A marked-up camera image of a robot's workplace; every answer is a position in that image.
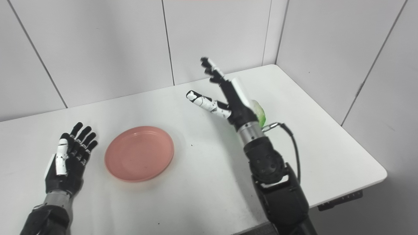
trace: fingertip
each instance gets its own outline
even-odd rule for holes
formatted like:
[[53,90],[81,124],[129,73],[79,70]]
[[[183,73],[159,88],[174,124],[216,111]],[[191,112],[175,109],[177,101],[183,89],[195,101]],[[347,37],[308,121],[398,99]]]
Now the fingertip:
[[93,142],[89,144],[89,146],[87,147],[87,150],[92,151],[97,145],[98,145],[98,142],[94,140]]

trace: green object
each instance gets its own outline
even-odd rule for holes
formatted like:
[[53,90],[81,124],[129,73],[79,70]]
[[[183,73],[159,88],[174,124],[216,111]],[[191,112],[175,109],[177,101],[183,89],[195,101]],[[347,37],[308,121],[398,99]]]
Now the green object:
[[260,127],[263,127],[265,124],[265,120],[266,120],[264,109],[256,100],[252,100],[252,106],[254,109],[253,111],[258,118],[258,123],[260,124]]

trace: silver wrist cylinder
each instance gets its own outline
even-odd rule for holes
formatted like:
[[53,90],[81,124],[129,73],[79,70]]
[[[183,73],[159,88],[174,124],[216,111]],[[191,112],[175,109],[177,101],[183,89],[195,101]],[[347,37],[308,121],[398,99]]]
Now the silver wrist cylinder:
[[265,136],[258,122],[249,122],[242,125],[242,127],[238,129],[237,133],[244,146],[253,140]]

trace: robotic finger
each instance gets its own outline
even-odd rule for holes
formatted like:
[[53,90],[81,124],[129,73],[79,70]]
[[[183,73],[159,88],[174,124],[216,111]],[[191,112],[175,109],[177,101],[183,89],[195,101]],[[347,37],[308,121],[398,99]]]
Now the robotic finger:
[[221,101],[213,100],[212,98],[203,96],[193,90],[189,91],[186,94],[186,97],[195,105],[215,114],[216,116],[222,118],[229,118],[229,116],[231,116],[231,110],[229,110],[228,105],[222,103]]

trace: white finger segment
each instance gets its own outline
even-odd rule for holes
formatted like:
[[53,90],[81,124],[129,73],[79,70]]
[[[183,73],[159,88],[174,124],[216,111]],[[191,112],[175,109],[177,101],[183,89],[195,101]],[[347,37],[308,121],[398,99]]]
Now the white finger segment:
[[66,175],[67,167],[65,166],[65,160],[67,159],[68,141],[67,139],[60,139],[58,142],[58,148],[55,155],[55,170],[56,175]]

